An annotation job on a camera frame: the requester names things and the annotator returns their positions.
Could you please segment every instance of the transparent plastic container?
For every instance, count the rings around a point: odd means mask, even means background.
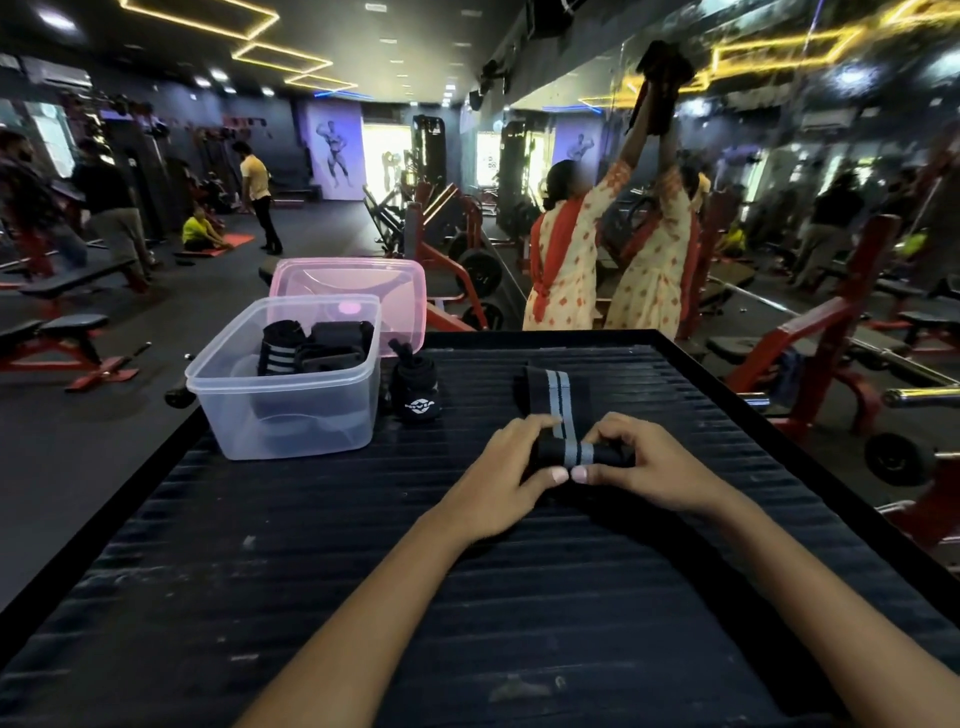
[[[284,319],[306,332],[321,321],[369,321],[380,329],[376,296],[293,296],[260,299],[206,345],[186,369],[224,455],[270,460],[362,448],[373,436],[380,355],[340,372],[257,376],[263,329]]]
[[[396,356],[388,342],[410,342],[415,352],[426,333],[426,276],[415,260],[382,257],[299,257],[281,260],[271,296],[369,294],[380,300],[380,356]]]

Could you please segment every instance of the pink plastic lid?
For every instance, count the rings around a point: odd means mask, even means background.
[[[364,293],[380,299],[380,355],[396,356],[391,339],[418,352],[426,333],[426,276],[415,260],[381,257],[298,257],[281,260],[271,296]]]

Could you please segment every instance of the hand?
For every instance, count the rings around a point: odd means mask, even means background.
[[[464,546],[507,530],[533,510],[543,491],[567,482],[566,468],[555,467],[537,471],[520,484],[540,431],[557,422],[549,415],[530,415],[498,429],[433,509],[441,522],[454,528]]]
[[[585,443],[620,440],[634,449],[633,468],[577,466],[573,480],[589,485],[615,485],[645,497],[661,508],[711,516],[731,497],[732,485],[691,455],[663,427],[611,412],[593,426]]]

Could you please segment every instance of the bodybuilder poster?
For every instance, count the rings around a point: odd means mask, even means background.
[[[360,104],[315,99],[300,105],[300,135],[325,200],[363,200],[367,172]]]
[[[600,147],[603,136],[603,117],[597,114],[563,115],[557,119],[557,131],[553,145],[553,160],[556,164],[564,159],[579,162],[586,179],[596,181],[600,166]]]

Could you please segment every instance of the corrugated black surface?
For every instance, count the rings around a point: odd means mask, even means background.
[[[366,449],[295,461],[201,441],[0,676],[0,725],[230,725],[516,414],[530,359],[590,375],[597,416],[663,423],[960,667],[960,631],[650,347],[433,354],[431,426],[384,417]],[[724,557],[625,494],[552,491],[448,576],[379,723],[827,724],[819,671]]]

